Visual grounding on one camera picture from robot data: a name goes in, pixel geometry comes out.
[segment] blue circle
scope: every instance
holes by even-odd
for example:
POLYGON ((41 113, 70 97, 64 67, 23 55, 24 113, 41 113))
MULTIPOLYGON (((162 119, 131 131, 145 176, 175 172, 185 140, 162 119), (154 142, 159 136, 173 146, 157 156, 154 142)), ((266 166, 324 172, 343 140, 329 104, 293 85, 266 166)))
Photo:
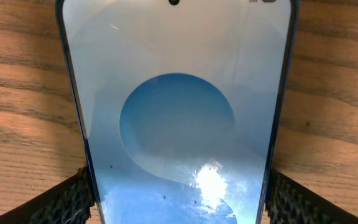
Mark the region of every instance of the blue circle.
POLYGON ((130 155, 180 160, 214 154, 215 142, 234 127, 234 115, 215 86, 171 73, 139 85, 127 98, 119 125, 130 155))

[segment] wood grain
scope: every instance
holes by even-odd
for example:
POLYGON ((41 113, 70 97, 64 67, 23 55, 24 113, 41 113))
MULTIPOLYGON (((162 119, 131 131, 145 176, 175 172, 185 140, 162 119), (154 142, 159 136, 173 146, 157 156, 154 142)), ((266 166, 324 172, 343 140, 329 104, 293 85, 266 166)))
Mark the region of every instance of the wood grain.
MULTIPOLYGON (((0 214, 85 163, 54 6, 0 0, 0 214)), ((301 1, 274 166, 358 216, 358 0, 301 1)))

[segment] phone edge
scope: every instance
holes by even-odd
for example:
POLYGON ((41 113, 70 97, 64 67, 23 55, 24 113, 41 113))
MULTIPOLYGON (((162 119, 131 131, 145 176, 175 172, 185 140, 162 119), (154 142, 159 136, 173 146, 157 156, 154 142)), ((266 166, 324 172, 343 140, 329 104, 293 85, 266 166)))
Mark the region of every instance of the phone edge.
MULTIPOLYGON (((77 90, 77 87, 75 84, 76 83, 75 77, 73 75, 74 74, 73 64, 71 62, 70 48, 68 46, 66 30, 65 30, 65 25, 64 25, 64 21, 63 21, 64 1, 65 0, 56 0, 55 15, 56 15, 56 20, 57 20, 57 26, 58 26, 60 42, 62 44, 63 54, 64 54, 64 58, 65 58, 67 74, 70 79, 71 94, 73 96, 73 100, 74 100, 74 104, 75 104, 75 111, 76 111, 76 116, 77 116, 77 120, 78 120, 78 125, 80 126, 81 138, 82 138, 83 146, 85 149, 86 162, 87 162, 90 177, 91 177, 91 183, 93 185, 93 194, 96 199, 96 206, 98 207, 100 221, 101 221, 101 223, 105 224, 103 209, 101 208, 100 195, 97 190, 98 185, 96 183, 95 173, 94 173, 94 169, 93 169, 93 163, 92 163, 91 153, 90 153, 89 144, 88 144, 88 138, 86 135, 86 130, 83 128, 84 121, 83 121, 82 112, 81 112, 81 104, 80 104, 80 99, 78 97, 78 90, 77 90)), ((282 105, 283 105, 283 100, 284 100, 284 96, 285 96, 285 87, 287 85, 288 72, 289 72, 289 68, 290 68, 290 64, 291 64, 292 49, 293 49, 293 44, 295 41, 295 32, 296 32, 296 28, 298 25, 299 0, 290 0, 290 3, 291 3, 291 15, 290 15, 290 21, 289 21, 289 26, 288 26, 286 44, 285 44, 285 52, 284 52, 284 58, 283 58, 282 72, 280 75, 280 83, 278 86, 276 107, 275 107, 275 112, 274 112, 274 116, 273 116, 272 131, 270 134, 270 142, 269 142, 267 158, 266 158, 264 180, 263 180, 262 189, 260 192, 260 201, 259 201, 257 219, 255 222, 256 224, 261 223, 261 221, 262 221, 262 214, 263 214, 264 203, 265 203, 265 199, 266 199, 265 198, 266 191, 269 186, 270 170, 272 168, 272 162, 273 162, 273 158, 274 158, 275 142, 276 142, 276 138, 277 138, 278 125, 280 124, 280 116, 281 116, 282 105)))

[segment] phone screen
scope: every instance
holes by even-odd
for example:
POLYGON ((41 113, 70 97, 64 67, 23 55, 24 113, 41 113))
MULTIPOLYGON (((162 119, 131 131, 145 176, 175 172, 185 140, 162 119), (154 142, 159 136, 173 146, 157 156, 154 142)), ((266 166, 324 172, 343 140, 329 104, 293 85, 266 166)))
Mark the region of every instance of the phone screen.
POLYGON ((58 5, 102 220, 258 222, 291 1, 58 5))

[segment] wooden table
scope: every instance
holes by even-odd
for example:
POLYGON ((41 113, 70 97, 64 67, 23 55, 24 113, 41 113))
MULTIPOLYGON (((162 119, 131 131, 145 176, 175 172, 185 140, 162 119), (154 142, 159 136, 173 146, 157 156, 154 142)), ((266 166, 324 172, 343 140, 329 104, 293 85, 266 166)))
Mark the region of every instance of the wooden table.
MULTIPOLYGON (((54 7, 0 0, 0 214, 85 163, 54 7)), ((274 165, 358 216, 358 0, 302 0, 274 165)))

